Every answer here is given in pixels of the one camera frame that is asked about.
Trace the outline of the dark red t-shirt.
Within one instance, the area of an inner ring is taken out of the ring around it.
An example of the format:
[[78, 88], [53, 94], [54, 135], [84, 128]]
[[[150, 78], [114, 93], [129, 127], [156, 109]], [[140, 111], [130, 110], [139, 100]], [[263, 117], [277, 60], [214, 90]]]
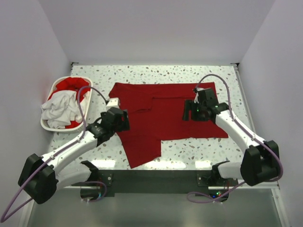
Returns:
[[161, 156], [161, 141], [188, 138], [227, 138], [211, 121], [182, 119], [186, 100], [193, 100], [195, 84], [115, 83], [110, 98], [127, 110], [130, 130], [118, 133], [131, 168]]

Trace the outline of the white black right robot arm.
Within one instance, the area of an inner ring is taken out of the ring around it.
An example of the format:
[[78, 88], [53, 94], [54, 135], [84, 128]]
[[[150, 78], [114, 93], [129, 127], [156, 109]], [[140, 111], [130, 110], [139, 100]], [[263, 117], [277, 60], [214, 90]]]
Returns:
[[243, 152], [242, 162], [224, 161], [212, 166], [208, 183], [223, 185], [228, 179], [243, 180], [249, 186], [278, 180], [283, 174], [279, 147], [249, 129], [233, 112], [230, 103], [219, 103], [211, 88], [195, 88], [195, 99], [186, 100], [182, 119], [212, 122]]

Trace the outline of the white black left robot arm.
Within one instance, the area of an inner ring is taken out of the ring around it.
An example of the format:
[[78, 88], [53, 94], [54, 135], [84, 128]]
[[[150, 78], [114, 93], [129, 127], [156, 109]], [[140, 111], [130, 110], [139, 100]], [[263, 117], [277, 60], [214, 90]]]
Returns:
[[99, 169], [89, 161], [81, 161], [76, 170], [62, 170], [84, 153], [108, 141], [117, 132], [130, 129], [128, 112], [112, 107], [74, 139], [60, 148], [38, 156], [30, 155], [24, 164], [18, 184], [37, 204], [48, 201], [56, 191], [66, 186], [84, 182], [99, 183]]

